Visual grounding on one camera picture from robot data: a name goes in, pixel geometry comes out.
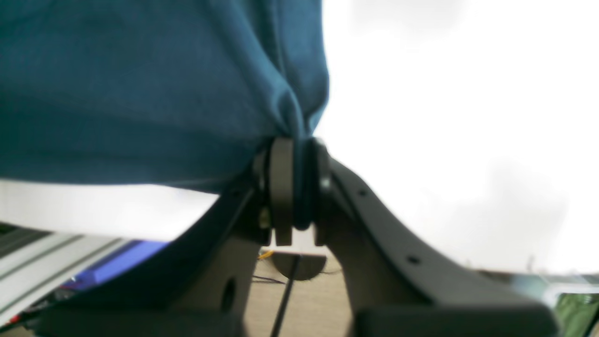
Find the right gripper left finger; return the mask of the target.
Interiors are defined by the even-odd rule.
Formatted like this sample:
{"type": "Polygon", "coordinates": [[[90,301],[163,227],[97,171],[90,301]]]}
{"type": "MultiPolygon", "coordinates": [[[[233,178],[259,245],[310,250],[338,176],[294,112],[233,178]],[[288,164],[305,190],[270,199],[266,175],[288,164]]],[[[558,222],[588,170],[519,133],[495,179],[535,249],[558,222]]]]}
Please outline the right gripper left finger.
{"type": "Polygon", "coordinates": [[[162,251],[45,311],[39,337],[243,337],[263,245],[292,243],[293,142],[279,138],[162,251]]]}

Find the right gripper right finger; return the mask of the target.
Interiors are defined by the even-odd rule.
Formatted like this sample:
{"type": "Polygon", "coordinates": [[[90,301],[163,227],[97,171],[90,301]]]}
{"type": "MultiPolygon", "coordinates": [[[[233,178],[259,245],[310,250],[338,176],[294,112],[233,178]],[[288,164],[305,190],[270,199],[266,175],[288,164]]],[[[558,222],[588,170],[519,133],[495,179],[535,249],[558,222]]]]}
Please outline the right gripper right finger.
{"type": "Polygon", "coordinates": [[[352,337],[556,337],[551,311],[452,262],[312,140],[316,243],[342,265],[352,337]]]}

